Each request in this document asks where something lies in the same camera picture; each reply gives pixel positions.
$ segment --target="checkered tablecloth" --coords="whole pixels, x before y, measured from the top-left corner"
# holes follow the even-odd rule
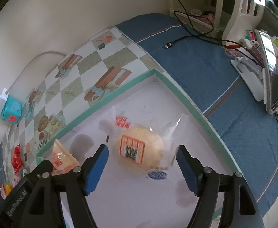
[[[11,165],[15,146],[20,144],[24,167],[28,173],[31,172],[37,166],[37,152],[62,128],[102,98],[85,101],[87,93],[112,66],[128,70],[128,76],[121,85],[152,68],[164,71],[116,27],[92,37],[57,64],[28,94],[19,123],[7,130],[0,144],[2,183],[12,184],[15,178]]]

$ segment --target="white wall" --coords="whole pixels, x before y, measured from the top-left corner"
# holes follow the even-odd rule
[[[155,12],[168,13],[168,0],[9,0],[0,12],[0,92],[39,53],[70,53],[110,25]],[[60,59],[37,59],[11,95],[24,101]],[[6,128],[0,120],[0,141]]]

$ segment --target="black cable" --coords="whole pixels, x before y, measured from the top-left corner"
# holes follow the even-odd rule
[[[242,51],[240,51],[240,50],[238,50],[238,49],[236,49],[236,48],[229,47],[228,45],[222,45],[222,44],[217,43],[217,42],[213,42],[213,41],[209,41],[209,40],[202,39],[201,36],[207,37],[207,38],[209,38],[209,39],[217,40],[217,41],[224,41],[224,42],[234,43],[234,44],[239,45],[240,47],[244,48],[246,51],[249,51],[246,47],[242,46],[242,45],[241,45],[240,43],[238,43],[238,42],[231,41],[231,40],[226,40],[226,39],[217,39],[217,38],[213,38],[213,37],[207,36],[207,34],[211,33],[211,32],[214,30],[214,25],[213,25],[213,23],[212,23],[208,18],[206,18],[206,17],[200,16],[200,15],[192,15],[192,17],[202,17],[202,18],[207,19],[207,20],[211,23],[211,26],[212,26],[212,29],[211,29],[209,32],[200,33],[199,31],[197,31],[197,30],[195,29],[195,27],[193,26],[193,24],[192,24],[192,21],[191,21],[191,19],[190,19],[190,15],[188,14],[186,8],[184,7],[184,5],[182,4],[182,2],[181,2],[180,0],[178,0],[178,2],[180,3],[180,5],[181,5],[182,8],[184,9],[184,11],[186,12],[186,15],[187,15],[187,17],[188,17],[188,20],[189,20],[189,22],[190,22],[190,25],[191,25],[191,27],[193,28],[193,30],[197,33],[197,35],[192,34],[192,33],[186,28],[186,26],[182,23],[182,21],[178,18],[178,16],[176,15],[176,12],[178,12],[178,13],[182,13],[182,12],[180,12],[180,11],[174,11],[174,15],[175,15],[175,17],[177,18],[177,20],[179,21],[179,23],[182,25],[182,27],[183,27],[190,35],[189,35],[189,36],[181,37],[181,38],[179,38],[179,39],[177,39],[177,40],[175,40],[175,41],[173,41],[173,42],[169,42],[168,44],[166,44],[166,45],[164,46],[165,48],[171,47],[171,46],[173,46],[174,43],[176,43],[176,42],[178,42],[178,41],[180,41],[180,40],[183,40],[183,39],[185,39],[185,38],[192,38],[192,37],[195,37],[195,38],[197,38],[197,39],[200,39],[200,40],[202,40],[202,41],[204,41],[204,42],[207,42],[207,43],[210,43],[210,44],[220,45],[220,46],[224,46],[224,47],[227,47],[227,48],[232,48],[232,49],[236,50],[237,52],[240,52],[241,54],[243,54],[245,57],[247,57],[248,59],[250,59],[251,61],[253,61],[253,62],[256,63],[257,65],[260,65],[260,66],[263,67],[263,63],[262,63],[261,61],[259,61],[259,60],[257,59],[258,62],[256,62],[254,59],[250,58],[250,57],[247,56],[245,53],[243,53]]]

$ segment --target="white stripe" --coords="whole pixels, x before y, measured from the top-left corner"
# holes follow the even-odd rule
[[[275,174],[276,174],[277,170],[278,170],[278,165],[277,165],[277,167],[276,167],[276,169],[274,171],[274,174],[272,175],[271,179],[269,180],[268,185],[266,186],[265,190],[261,193],[260,197],[258,198],[258,200],[256,202],[258,202],[261,199],[261,197],[263,196],[263,194],[267,191],[269,185],[271,184],[273,178],[275,177]]]
[[[166,32],[167,30],[169,30],[169,29],[171,29],[171,28],[173,28],[173,27],[180,27],[180,26],[182,26],[182,25],[179,25],[179,26],[171,26],[171,27],[169,27],[168,29],[166,29],[165,31],[158,32],[158,33],[155,33],[155,34],[153,34],[153,35],[150,35],[150,36],[148,36],[147,38],[142,39],[142,40],[140,40],[140,41],[139,41],[139,42],[137,42],[137,43],[140,43],[140,42],[142,42],[142,41],[144,41],[144,40],[146,40],[146,39],[148,39],[148,38],[150,38],[150,37],[153,37],[153,36],[155,36],[155,35],[157,35],[157,34],[160,34],[160,33]]]
[[[230,88],[231,88],[231,86],[238,80],[238,78],[240,77],[240,75],[233,81],[233,83],[228,87],[228,89],[226,89],[223,93],[222,93],[222,95],[224,95]],[[213,104],[215,104],[221,97],[222,97],[222,95],[220,95],[204,112],[203,112],[203,114],[208,110],[208,109],[210,109],[212,106],[213,106]]]

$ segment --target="white cable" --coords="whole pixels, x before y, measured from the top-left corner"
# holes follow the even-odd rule
[[[37,56],[35,56],[32,60],[30,60],[29,63],[27,63],[27,65],[25,66],[25,68],[23,68],[23,70],[21,71],[21,73],[19,74],[19,76],[16,78],[16,80],[11,84],[11,86],[8,88],[8,90],[6,91],[5,94],[8,94],[10,89],[14,86],[14,84],[17,82],[17,80],[20,78],[21,74],[24,72],[24,70],[27,68],[27,66],[32,63],[35,59],[37,59],[38,57],[42,56],[42,55],[45,55],[45,54],[59,54],[59,55],[62,55],[64,57],[66,57],[66,54],[65,53],[62,53],[62,52],[59,52],[59,51],[45,51]]]

